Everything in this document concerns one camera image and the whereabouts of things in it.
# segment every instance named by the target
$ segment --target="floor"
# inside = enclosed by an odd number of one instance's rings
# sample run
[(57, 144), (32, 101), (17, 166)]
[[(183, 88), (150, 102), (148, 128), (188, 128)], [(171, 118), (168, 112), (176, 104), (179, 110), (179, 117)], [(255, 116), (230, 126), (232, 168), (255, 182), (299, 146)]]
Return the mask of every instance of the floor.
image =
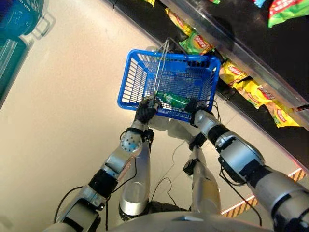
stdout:
[[(134, 112), (116, 103), (126, 56), (131, 49), (155, 45), (101, 0), (49, 1), (48, 11), (56, 23), (45, 37), (34, 39), (0, 110), (0, 232), (43, 230), (52, 223), (63, 195), (90, 180), (134, 118)], [(228, 103), (217, 101), (223, 123), (256, 146), (268, 165), (286, 174), (297, 169), (273, 141)], [(171, 166), (180, 143), (155, 131), (151, 191)], [(209, 142), (203, 151), (218, 176), (217, 152)], [(180, 146), (167, 174), (171, 195), (184, 208), (191, 202), (191, 178), (182, 171), (189, 155), (187, 145)], [(240, 201), (219, 177), (218, 184), (222, 209)], [(154, 199), (170, 203), (168, 188), (163, 183)], [(239, 191), (251, 195), (246, 186)], [(110, 200), (110, 228), (121, 223), (119, 194)], [(99, 230), (104, 230), (103, 223)]]

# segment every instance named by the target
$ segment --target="plastic bottle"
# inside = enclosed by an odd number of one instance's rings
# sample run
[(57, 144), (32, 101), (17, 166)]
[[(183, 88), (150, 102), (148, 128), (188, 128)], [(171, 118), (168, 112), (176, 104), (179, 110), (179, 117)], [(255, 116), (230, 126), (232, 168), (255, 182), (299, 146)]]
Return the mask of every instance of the plastic bottle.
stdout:
[(171, 92), (158, 91), (156, 96), (166, 104), (177, 109), (184, 109), (190, 102), (190, 99), (184, 98)]

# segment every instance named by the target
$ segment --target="snack bag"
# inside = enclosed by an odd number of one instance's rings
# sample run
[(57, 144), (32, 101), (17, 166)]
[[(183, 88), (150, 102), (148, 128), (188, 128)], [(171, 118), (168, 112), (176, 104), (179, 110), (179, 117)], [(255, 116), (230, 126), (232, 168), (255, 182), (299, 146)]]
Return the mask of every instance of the snack bag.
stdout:
[(269, 8), (268, 27), (305, 15), (309, 15), (309, 0), (274, 0)]
[(277, 127), (288, 127), (294, 126), (299, 127), (298, 123), (295, 122), (283, 109), (281, 109), (276, 101), (268, 102), (265, 104), (271, 116), (273, 117)]
[(268, 93), (262, 85), (257, 84), (254, 80), (242, 81), (236, 83), (234, 88), (249, 101), (256, 109), (261, 105), (272, 102), (275, 97)]
[(248, 74), (238, 69), (229, 59), (221, 66), (219, 72), (219, 77), (231, 87), (247, 76)]
[(190, 55), (203, 55), (213, 49), (196, 31), (193, 31), (189, 38), (180, 42), (179, 45)]
[(220, 0), (208, 0), (208, 1), (211, 1), (214, 4), (219, 4), (220, 3)]
[(266, 0), (253, 0), (255, 5), (257, 5), (259, 8), (262, 7), (263, 3), (266, 1)]
[(187, 36), (190, 36), (193, 29), (188, 24), (186, 24), (182, 19), (180, 19), (174, 12), (172, 12), (169, 8), (165, 9), (166, 14), (172, 20), (172, 22), (185, 33)]
[(143, 0), (143, 1), (146, 1), (146, 2), (148, 2), (150, 4), (152, 4), (153, 7), (155, 5), (155, 0)]

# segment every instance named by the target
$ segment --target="yellow and black stripe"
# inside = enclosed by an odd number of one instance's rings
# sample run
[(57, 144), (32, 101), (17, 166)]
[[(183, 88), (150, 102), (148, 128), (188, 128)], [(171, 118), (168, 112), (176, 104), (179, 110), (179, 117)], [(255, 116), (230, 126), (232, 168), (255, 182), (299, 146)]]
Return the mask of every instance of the yellow and black stripe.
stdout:
[[(288, 176), (294, 181), (299, 181), (306, 176), (306, 173), (301, 168), (299, 168)], [(258, 204), (258, 201), (254, 196), (249, 197), (247, 199), (247, 202), (252, 206), (256, 206)], [(229, 210), (223, 211), (221, 214), (228, 218), (230, 217), (234, 218), (248, 209), (250, 209), (250, 206), (245, 201), (242, 201), (236, 204), (235, 206), (231, 207)]]

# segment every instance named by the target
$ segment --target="plastic basket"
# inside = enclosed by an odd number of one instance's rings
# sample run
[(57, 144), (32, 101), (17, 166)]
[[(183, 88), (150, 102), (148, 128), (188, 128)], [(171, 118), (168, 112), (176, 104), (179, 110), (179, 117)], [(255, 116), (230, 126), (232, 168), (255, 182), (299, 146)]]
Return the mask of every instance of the plastic basket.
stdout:
[[(132, 50), (126, 60), (118, 105), (123, 109), (136, 110), (145, 96), (154, 92), (155, 74), (161, 53)], [(211, 111), (219, 78), (220, 61), (212, 56), (167, 54), (159, 91), (206, 102)], [(159, 116), (189, 121), (190, 114), (162, 102)]]

